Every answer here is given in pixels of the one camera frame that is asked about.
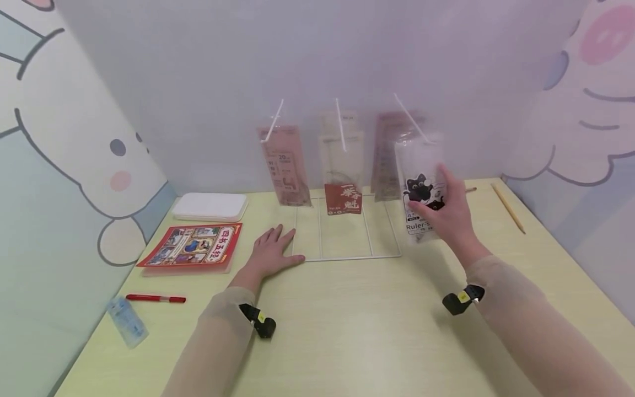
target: white plastic case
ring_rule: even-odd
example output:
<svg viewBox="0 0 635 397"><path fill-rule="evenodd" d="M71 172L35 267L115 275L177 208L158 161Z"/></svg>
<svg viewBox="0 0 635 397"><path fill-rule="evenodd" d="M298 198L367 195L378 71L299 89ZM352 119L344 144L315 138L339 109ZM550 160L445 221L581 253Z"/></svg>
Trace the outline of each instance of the white plastic case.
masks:
<svg viewBox="0 0 635 397"><path fill-rule="evenodd" d="M174 206L172 214L180 220L237 222L247 204L244 194L187 193Z"/></svg>

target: forearm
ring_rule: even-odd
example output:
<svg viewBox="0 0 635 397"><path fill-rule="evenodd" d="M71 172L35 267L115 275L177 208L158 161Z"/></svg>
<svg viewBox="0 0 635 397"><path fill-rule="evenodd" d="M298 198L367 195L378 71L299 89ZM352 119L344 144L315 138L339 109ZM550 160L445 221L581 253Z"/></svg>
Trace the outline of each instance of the forearm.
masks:
<svg viewBox="0 0 635 397"><path fill-rule="evenodd" d="M234 381L253 327L238 307L255 304L260 281L239 271L227 289L215 295L174 367L162 397L220 397Z"/></svg>
<svg viewBox="0 0 635 397"><path fill-rule="evenodd" d="M483 251L463 254L477 257ZM467 282L485 288L477 309L545 397L633 396L615 369L518 270L493 256L465 267Z"/></svg>
<svg viewBox="0 0 635 397"><path fill-rule="evenodd" d="M473 231L457 234L447 243L466 271L469 266L491 255L491 252L478 240Z"/></svg>
<svg viewBox="0 0 635 397"><path fill-rule="evenodd" d="M263 279L264 275L258 270L257 266L250 265L248 262L236 273L234 279L227 287L238 286L251 291L253 295L257 297Z"/></svg>

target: left hand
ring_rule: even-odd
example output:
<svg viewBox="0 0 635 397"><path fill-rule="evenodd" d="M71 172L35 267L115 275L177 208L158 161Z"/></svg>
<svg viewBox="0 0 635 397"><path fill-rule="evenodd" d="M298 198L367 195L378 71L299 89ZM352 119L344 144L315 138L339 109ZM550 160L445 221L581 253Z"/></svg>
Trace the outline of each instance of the left hand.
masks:
<svg viewBox="0 0 635 397"><path fill-rule="evenodd" d="M262 278L272 276L287 267L299 265L306 259L304 255L294 255L292 257L283 256L284 249L289 245L295 236L295 229L290 230L284 236L282 225L275 229L269 229L262 236L256 239L253 244L251 257L244 268L255 271Z"/></svg>

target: transparent package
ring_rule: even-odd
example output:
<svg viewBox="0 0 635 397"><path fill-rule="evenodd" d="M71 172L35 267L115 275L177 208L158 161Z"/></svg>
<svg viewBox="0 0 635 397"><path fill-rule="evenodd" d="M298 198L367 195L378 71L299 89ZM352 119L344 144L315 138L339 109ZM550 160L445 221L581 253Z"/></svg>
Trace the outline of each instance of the transparent package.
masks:
<svg viewBox="0 0 635 397"><path fill-rule="evenodd" d="M410 111L410 114L417 124L424 122L424 117L419 112ZM394 146L396 142L416 137L417 134L406 112L385 112L378 116L370 183L375 201L401 199Z"/></svg>
<svg viewBox="0 0 635 397"><path fill-rule="evenodd" d="M319 153L328 215L361 213L364 133L355 112L322 115Z"/></svg>
<svg viewBox="0 0 635 397"><path fill-rule="evenodd" d="M406 230L413 243L439 238L425 219L410 210L408 203L418 201L433 210L444 207L446 180L438 171L443 162L443 134L425 132L400 140L394 146L399 186L406 215Z"/></svg>
<svg viewBox="0 0 635 397"><path fill-rule="evenodd" d="M283 103L271 125L258 128L262 152L280 205L311 206L300 128L280 122Z"/></svg>

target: hand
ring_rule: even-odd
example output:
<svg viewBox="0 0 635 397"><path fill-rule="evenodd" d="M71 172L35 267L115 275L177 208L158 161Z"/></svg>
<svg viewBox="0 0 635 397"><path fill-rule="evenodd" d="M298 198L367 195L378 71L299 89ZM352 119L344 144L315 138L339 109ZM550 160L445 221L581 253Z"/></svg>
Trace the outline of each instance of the hand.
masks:
<svg viewBox="0 0 635 397"><path fill-rule="evenodd" d="M282 252L295 236L295 229L280 237L282 225L269 229L253 244L251 257L229 283L229 286L246 288L258 295L260 284L265 277L272 276L287 267L299 265L306 259L304 255L282 256Z"/></svg>
<svg viewBox="0 0 635 397"><path fill-rule="evenodd" d="M408 206L430 223L439 237L450 246L463 268L467 269L479 259L491 255L491 252L474 233L465 182L456 179L443 164L439 165L439 171L448 184L443 208L435 211L416 201L410 201Z"/></svg>
<svg viewBox="0 0 635 397"><path fill-rule="evenodd" d="M467 205L465 182L455 178L443 164L439 165L439 171L445 177L448 186L443 208L435 211L417 201L410 201L408 206L427 220L439 237L452 247L461 240L471 239L476 235L472 227L470 208Z"/></svg>
<svg viewBox="0 0 635 397"><path fill-rule="evenodd" d="M262 278L265 278L287 267L304 262L306 259L304 255L294 255L292 257L284 257L282 255L284 249L293 240L295 229L292 229L282 237L280 237L281 233L282 225L278 225L277 228L269 229L257 238L253 244L251 257L244 267L259 273Z"/></svg>

